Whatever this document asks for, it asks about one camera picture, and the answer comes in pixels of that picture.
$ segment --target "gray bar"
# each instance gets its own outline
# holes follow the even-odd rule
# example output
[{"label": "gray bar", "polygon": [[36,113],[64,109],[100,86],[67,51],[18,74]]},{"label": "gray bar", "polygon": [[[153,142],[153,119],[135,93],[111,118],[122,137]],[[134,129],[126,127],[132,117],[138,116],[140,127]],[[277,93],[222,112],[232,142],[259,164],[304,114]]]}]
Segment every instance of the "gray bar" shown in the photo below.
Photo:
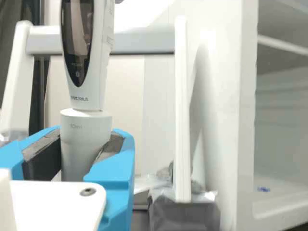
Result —
[{"label": "gray bar", "polygon": [[[31,55],[62,55],[60,28],[35,26],[30,31],[26,52]],[[115,34],[111,55],[174,54],[174,28],[138,28]]]}]

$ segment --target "blue mark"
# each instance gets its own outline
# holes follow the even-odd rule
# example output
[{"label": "blue mark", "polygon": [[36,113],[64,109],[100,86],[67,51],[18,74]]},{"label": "blue mark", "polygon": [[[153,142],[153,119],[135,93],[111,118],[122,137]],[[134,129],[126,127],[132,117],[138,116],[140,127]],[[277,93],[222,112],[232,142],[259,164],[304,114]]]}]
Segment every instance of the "blue mark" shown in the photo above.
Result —
[{"label": "blue mark", "polygon": [[267,187],[258,187],[258,191],[259,192],[263,192],[263,193],[269,193],[270,192],[270,188]]}]

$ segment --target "pipette display screen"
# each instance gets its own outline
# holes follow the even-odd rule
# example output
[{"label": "pipette display screen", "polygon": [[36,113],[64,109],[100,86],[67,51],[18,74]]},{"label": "pipette display screen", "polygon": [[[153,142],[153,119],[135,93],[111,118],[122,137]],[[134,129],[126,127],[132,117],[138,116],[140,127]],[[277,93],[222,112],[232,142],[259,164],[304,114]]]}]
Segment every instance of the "pipette display screen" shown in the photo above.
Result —
[{"label": "pipette display screen", "polygon": [[93,0],[62,0],[61,31],[64,57],[73,83],[86,77],[93,36]]}]

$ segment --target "white panel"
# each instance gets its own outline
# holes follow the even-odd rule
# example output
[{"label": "white panel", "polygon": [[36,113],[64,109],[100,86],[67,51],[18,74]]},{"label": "white panel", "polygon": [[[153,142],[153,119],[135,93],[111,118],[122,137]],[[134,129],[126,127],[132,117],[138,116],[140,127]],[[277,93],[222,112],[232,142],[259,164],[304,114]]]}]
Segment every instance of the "white panel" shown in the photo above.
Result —
[{"label": "white panel", "polygon": [[10,188],[9,170],[0,169],[0,230],[17,231]]},{"label": "white panel", "polygon": [[178,203],[191,202],[190,123],[187,75],[187,30],[184,16],[175,21],[175,157],[173,184]]},{"label": "white panel", "polygon": [[29,21],[16,24],[0,120],[4,135],[11,131],[27,134],[29,130],[34,57],[25,49],[31,27]]},{"label": "white panel", "polygon": [[[97,231],[106,205],[101,185],[13,180],[10,186],[18,231]],[[82,196],[85,189],[95,193]]]},{"label": "white panel", "polygon": [[240,44],[237,231],[253,230],[254,120],[259,0],[243,0]]},{"label": "white panel", "polygon": [[174,56],[145,59],[141,173],[156,173],[175,155]]},{"label": "white panel", "polygon": [[[196,149],[198,141],[191,137],[191,149],[205,155],[206,185],[219,191],[221,229],[241,231],[237,226],[237,160],[242,1],[176,3],[170,18],[183,14],[188,21],[191,134],[204,138],[200,150]],[[204,173],[195,167],[194,171]]]}]

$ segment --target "screw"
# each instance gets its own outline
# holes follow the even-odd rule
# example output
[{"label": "screw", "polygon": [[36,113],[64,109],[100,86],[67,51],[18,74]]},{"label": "screw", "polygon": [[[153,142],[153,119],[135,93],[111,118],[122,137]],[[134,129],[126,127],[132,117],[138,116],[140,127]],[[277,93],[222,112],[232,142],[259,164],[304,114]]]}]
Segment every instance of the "screw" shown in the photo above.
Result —
[{"label": "screw", "polygon": [[96,193],[96,189],[94,188],[86,188],[80,192],[81,196],[92,196]]}]

